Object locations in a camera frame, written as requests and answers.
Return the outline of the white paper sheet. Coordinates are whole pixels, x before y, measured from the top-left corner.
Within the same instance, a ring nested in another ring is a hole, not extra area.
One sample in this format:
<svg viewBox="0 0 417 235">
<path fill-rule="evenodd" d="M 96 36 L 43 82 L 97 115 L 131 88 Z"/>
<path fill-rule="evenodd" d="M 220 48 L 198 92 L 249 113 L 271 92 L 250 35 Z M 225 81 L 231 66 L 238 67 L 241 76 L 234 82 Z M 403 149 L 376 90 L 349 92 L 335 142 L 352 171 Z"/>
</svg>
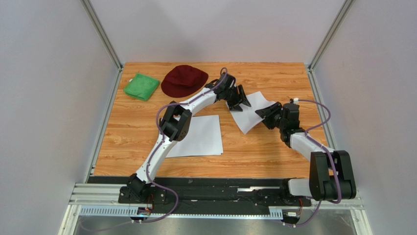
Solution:
<svg viewBox="0 0 417 235">
<path fill-rule="evenodd" d="M 167 157 L 213 156 L 223 152 L 219 116 L 198 116 L 191 119 L 186 137 L 170 150 Z"/>
<path fill-rule="evenodd" d="M 247 134 L 257 124 L 262 122 L 263 118 L 255 113 L 256 110 L 267 108 L 276 103 L 275 101 L 268 101 L 260 91 L 247 95 L 247 99 L 251 107 L 241 104 L 242 112 L 231 111 L 234 121 L 243 134 Z"/>
</svg>

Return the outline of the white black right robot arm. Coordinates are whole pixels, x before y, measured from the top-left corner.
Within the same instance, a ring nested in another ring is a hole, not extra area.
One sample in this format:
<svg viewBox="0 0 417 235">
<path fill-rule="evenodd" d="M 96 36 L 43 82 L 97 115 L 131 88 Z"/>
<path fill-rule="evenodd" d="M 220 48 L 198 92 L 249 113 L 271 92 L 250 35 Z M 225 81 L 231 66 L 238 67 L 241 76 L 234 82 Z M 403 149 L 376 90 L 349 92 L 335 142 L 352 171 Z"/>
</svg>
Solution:
<svg viewBox="0 0 417 235">
<path fill-rule="evenodd" d="M 263 124 L 270 130 L 278 128 L 281 140 L 310 162 L 308 178 L 293 178 L 285 183 L 292 196 L 329 201 L 354 199 L 357 194 L 351 158 L 344 150 L 334 150 L 314 139 L 309 129 L 300 126 L 298 98 L 256 110 Z"/>
</svg>

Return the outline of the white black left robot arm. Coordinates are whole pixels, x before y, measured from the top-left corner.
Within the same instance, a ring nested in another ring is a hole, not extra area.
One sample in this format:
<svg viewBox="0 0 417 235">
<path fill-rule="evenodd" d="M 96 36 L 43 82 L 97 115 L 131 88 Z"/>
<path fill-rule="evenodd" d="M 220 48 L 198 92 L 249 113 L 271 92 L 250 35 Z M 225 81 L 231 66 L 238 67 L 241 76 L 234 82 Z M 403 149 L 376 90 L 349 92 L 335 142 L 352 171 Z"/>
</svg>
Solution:
<svg viewBox="0 0 417 235">
<path fill-rule="evenodd" d="M 242 85 L 236 78 L 223 72 L 219 79 L 206 84 L 193 97 L 171 103 L 159 109 L 156 116 L 158 138 L 141 167 L 129 177 L 127 188 L 139 202 L 148 199 L 156 173 L 170 150 L 188 134 L 192 117 L 205 107 L 219 100 L 226 101 L 229 110 L 241 112 L 242 105 L 250 107 Z"/>
</svg>

